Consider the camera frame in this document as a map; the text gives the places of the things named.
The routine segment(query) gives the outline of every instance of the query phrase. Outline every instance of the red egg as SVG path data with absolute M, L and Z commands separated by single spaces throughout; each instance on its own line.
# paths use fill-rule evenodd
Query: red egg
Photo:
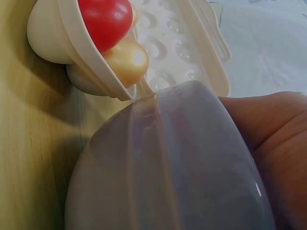
M 128 0 L 78 0 L 85 26 L 100 53 L 114 47 L 132 24 Z

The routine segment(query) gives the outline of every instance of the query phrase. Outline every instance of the clear plastic container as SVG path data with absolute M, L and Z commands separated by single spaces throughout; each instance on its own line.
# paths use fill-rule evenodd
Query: clear plastic container
M 198 81 L 139 99 L 91 138 L 71 177 L 66 230 L 273 230 L 258 170 Z
M 92 42 L 77 0 L 38 0 L 27 27 L 32 49 L 42 58 L 67 65 L 80 90 L 120 100 L 150 95 L 189 80 L 199 80 L 219 96 L 229 94 L 222 61 L 230 52 L 214 10 L 204 0 L 133 0 L 139 23 L 129 32 L 150 57 L 150 69 L 126 89 Z

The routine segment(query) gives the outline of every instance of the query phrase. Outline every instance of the gold egg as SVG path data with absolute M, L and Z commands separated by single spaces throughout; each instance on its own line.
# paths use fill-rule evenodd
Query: gold egg
M 141 80 L 149 65 L 145 49 L 129 37 L 124 37 L 102 56 L 125 88 Z
M 138 11 L 136 10 L 136 8 L 135 8 L 135 6 L 133 4 L 131 4 L 131 8 L 132 8 L 132 24 L 131 24 L 131 28 L 133 28 L 133 27 L 135 27 L 135 24 L 138 21 Z

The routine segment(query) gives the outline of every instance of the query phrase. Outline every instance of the wooden table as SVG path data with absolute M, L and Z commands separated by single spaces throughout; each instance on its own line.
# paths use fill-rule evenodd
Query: wooden table
M 128 103 L 87 95 L 26 38 L 35 0 L 0 1 L 0 229 L 60 230 L 90 136 Z

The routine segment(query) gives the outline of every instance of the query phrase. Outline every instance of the egg carton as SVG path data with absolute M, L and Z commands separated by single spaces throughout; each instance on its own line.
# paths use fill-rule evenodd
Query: egg carton
M 95 47 L 77 0 L 38 0 L 27 36 L 43 59 L 66 64 L 70 81 L 83 92 L 122 101 L 150 95 L 189 80 L 229 95 L 222 61 L 231 58 L 214 10 L 205 0 L 132 0 L 139 21 L 128 33 L 147 51 L 149 69 L 125 88 Z

